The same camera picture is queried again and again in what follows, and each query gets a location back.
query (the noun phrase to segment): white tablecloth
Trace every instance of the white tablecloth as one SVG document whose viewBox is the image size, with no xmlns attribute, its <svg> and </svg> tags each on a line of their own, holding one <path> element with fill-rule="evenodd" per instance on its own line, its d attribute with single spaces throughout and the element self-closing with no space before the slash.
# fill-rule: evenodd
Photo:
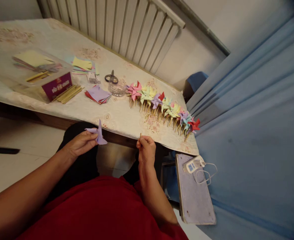
<svg viewBox="0 0 294 240">
<path fill-rule="evenodd" d="M 72 30 L 63 23 L 54 19 L 19 20 L 0 22 L 0 51 L 15 50 L 27 47 L 37 47 L 62 60 L 70 56 L 93 60 L 99 68 L 101 85 L 107 90 L 108 85 L 104 76 L 114 70 L 115 76 L 128 85 L 137 80 L 143 86 L 151 86 L 157 92 L 165 92 L 165 96 L 173 99 L 186 109 L 181 92 L 170 85 L 160 81 L 138 67 L 132 65 L 111 51 Z M 80 84 L 89 89 L 86 76 L 74 75 Z M 127 96 L 111 97 L 106 104 L 97 104 L 85 96 L 85 89 L 63 105 L 57 101 L 46 104 L 14 92 L 0 82 L 0 102 L 17 107 L 50 114 L 57 117 L 81 120 L 98 124 L 102 121 L 104 129 L 137 139 L 140 133 L 151 136 L 164 146 L 192 155 L 199 151 L 193 134 L 186 142 L 170 127 L 158 122 L 156 117 L 139 112 L 138 105 L 130 108 Z"/>
</svg>

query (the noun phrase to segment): floor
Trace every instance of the floor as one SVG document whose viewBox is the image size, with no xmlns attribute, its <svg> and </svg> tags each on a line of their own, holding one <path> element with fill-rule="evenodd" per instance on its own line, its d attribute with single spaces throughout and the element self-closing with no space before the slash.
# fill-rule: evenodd
<svg viewBox="0 0 294 240">
<path fill-rule="evenodd" d="M 64 130 L 35 123 L 0 118 L 0 147 L 18 148 L 16 155 L 0 154 L 0 192 L 45 163 L 57 151 Z M 99 146 L 97 167 L 101 175 L 120 177 L 134 161 L 135 149 L 108 143 Z M 185 224 L 174 210 L 189 240 L 210 239 L 195 225 Z"/>
</svg>

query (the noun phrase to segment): curtain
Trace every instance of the curtain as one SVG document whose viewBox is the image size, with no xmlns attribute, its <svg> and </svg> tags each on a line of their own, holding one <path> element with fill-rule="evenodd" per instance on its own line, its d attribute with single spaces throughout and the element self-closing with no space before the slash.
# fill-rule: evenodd
<svg viewBox="0 0 294 240">
<path fill-rule="evenodd" d="M 284 5 L 231 53 L 187 103 L 216 239 L 294 239 L 294 7 Z"/>
</svg>

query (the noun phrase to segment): red shirt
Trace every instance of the red shirt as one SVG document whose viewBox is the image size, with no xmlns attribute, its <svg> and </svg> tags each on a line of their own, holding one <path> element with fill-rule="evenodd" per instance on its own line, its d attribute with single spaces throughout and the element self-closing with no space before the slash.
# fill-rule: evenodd
<svg viewBox="0 0 294 240">
<path fill-rule="evenodd" d="M 140 182 L 100 176 L 48 203 L 18 239 L 188 239 L 181 227 L 158 226 Z"/>
</svg>

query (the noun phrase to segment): electrical cord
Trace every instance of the electrical cord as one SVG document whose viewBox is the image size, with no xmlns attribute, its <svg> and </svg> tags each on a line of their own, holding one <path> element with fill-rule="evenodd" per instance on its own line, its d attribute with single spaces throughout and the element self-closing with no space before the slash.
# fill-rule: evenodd
<svg viewBox="0 0 294 240">
<path fill-rule="evenodd" d="M 195 182 L 196 182 L 197 184 L 202 184 L 202 183 L 206 183 L 207 181 L 209 181 L 209 184 L 207 184 L 207 186 L 209 186 L 209 185 L 211 184 L 211 178 L 212 178 L 212 177 L 218 172 L 218 169 L 217 169 L 216 165 L 213 164 L 213 163 L 205 163 L 205 164 L 214 165 L 215 168 L 216 168 L 216 172 L 215 172 L 213 175 L 210 175 L 209 172 L 207 172 L 207 171 L 205 171 L 205 170 L 201 170 L 201 169 L 199 169 L 199 170 L 196 171 L 195 175 L 193 175 L 193 176 L 194 176 L 194 180 L 195 180 Z M 198 181 L 197 181 L 197 173 L 198 173 L 198 172 L 208 173 L 209 178 L 206 179 L 206 175 L 204 174 L 204 178 L 205 178 L 205 179 L 204 179 L 202 182 L 198 182 Z"/>
</svg>

